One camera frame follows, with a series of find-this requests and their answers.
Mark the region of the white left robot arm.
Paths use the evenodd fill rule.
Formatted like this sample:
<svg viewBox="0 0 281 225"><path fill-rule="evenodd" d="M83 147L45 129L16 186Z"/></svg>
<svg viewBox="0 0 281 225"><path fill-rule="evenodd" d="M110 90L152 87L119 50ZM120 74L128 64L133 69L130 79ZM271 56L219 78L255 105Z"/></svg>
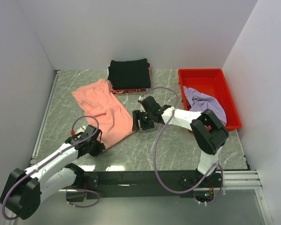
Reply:
<svg viewBox="0 0 281 225"><path fill-rule="evenodd" d="M86 154L97 157L105 145L101 143L102 131L88 125L84 131L71 132L71 136L50 156L21 170L14 169L0 197L2 212L6 209L17 218L28 219L40 204L59 191L70 187L82 194L93 193L98 186L98 175L88 175L73 162Z"/></svg>

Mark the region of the salmon pink t shirt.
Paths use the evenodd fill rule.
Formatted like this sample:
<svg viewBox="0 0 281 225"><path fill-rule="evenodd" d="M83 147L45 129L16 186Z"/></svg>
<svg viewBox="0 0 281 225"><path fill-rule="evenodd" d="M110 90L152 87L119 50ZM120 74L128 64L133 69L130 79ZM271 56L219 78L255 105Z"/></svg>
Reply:
<svg viewBox="0 0 281 225"><path fill-rule="evenodd" d="M95 117L102 131L101 142L111 148L131 135L133 118L120 101L109 91L107 80L79 87L72 92L78 106L87 116Z"/></svg>

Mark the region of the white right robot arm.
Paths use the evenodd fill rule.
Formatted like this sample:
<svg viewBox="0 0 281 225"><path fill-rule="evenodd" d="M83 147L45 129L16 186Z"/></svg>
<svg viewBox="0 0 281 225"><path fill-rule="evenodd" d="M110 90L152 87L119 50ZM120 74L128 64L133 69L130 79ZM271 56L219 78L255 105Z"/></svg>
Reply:
<svg viewBox="0 0 281 225"><path fill-rule="evenodd" d="M219 153L229 137L229 132L215 113L210 109L192 112L171 105L160 106L152 96L140 97L138 102L141 109L133 111L132 131L152 129L155 124L174 125L192 131L201 149L197 173L211 176Z"/></svg>

